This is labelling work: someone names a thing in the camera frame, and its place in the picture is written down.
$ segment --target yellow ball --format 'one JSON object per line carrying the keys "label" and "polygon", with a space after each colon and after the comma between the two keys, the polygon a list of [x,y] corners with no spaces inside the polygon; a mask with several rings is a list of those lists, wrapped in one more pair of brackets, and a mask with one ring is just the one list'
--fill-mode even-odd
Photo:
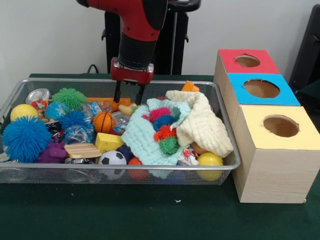
{"label": "yellow ball", "polygon": [[[201,154],[198,157],[199,166],[223,166],[223,160],[221,157],[211,153],[206,152],[204,154]],[[220,170],[197,170],[197,174],[200,178],[202,178],[205,181],[216,181],[218,180],[221,175],[222,171]]]}
{"label": "yellow ball", "polygon": [[23,116],[29,116],[29,118],[32,118],[33,116],[38,117],[38,112],[31,105],[20,104],[12,109],[10,120],[15,121],[17,118],[21,118]]}

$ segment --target wire mesh basket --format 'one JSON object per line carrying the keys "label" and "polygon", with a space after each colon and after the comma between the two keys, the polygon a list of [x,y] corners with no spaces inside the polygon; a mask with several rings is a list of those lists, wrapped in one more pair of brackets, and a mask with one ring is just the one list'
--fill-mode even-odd
{"label": "wire mesh basket", "polygon": [[[169,90],[181,90],[184,84],[184,81],[152,81],[145,88],[141,104],[147,99],[165,96]],[[194,84],[208,98],[212,111],[222,119],[231,139],[234,151],[223,159],[223,166],[0,163],[0,183],[221,185],[241,164],[241,157],[219,88],[207,81]],[[55,94],[61,88],[74,88],[87,97],[106,98],[113,96],[115,87],[116,82],[108,79],[25,79],[15,86],[0,110],[0,133],[10,123],[11,110],[25,103],[35,89],[47,88]],[[138,90],[138,86],[123,84],[121,97],[135,99]]]}

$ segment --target shape sorter box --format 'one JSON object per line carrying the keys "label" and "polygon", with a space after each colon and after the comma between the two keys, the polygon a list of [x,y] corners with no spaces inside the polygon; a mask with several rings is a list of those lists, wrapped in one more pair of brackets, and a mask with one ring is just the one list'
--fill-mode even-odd
{"label": "shape sorter box", "polygon": [[220,49],[217,54],[213,82],[222,96],[228,74],[279,74],[279,70],[266,50]]}
{"label": "shape sorter box", "polygon": [[320,135],[302,106],[240,105],[233,171],[241,203],[303,203],[320,169]]}
{"label": "shape sorter box", "polygon": [[232,129],[239,104],[300,106],[281,74],[229,73],[228,78],[223,100]]}

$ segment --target purple toy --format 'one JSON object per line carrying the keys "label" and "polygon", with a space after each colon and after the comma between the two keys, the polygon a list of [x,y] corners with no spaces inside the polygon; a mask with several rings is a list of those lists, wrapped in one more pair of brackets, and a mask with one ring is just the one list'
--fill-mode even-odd
{"label": "purple toy", "polygon": [[54,140],[49,144],[46,150],[36,160],[38,164],[63,164],[67,152],[65,150],[65,143],[62,141],[58,143],[58,136],[54,136]]}

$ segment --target towel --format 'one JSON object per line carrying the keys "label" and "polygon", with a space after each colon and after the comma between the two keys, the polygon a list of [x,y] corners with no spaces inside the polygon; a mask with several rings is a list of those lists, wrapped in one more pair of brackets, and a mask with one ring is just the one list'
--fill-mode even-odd
{"label": "towel", "polygon": [[200,148],[222,158],[233,151],[225,125],[216,117],[203,93],[173,90],[167,91],[165,96],[173,102],[186,102],[192,109],[176,128],[180,146],[196,142]]}
{"label": "towel", "polygon": [[[173,155],[164,154],[155,141],[156,131],[151,122],[144,119],[143,115],[149,115],[150,111],[160,107],[169,107],[175,112],[174,123],[179,126],[191,112],[190,107],[185,102],[171,102],[169,100],[148,99],[147,105],[141,105],[134,111],[130,121],[122,135],[123,142],[130,147],[132,153],[139,158],[143,165],[177,165],[178,157],[188,144],[179,147],[177,153]],[[150,171],[155,177],[166,178],[170,171]]]}

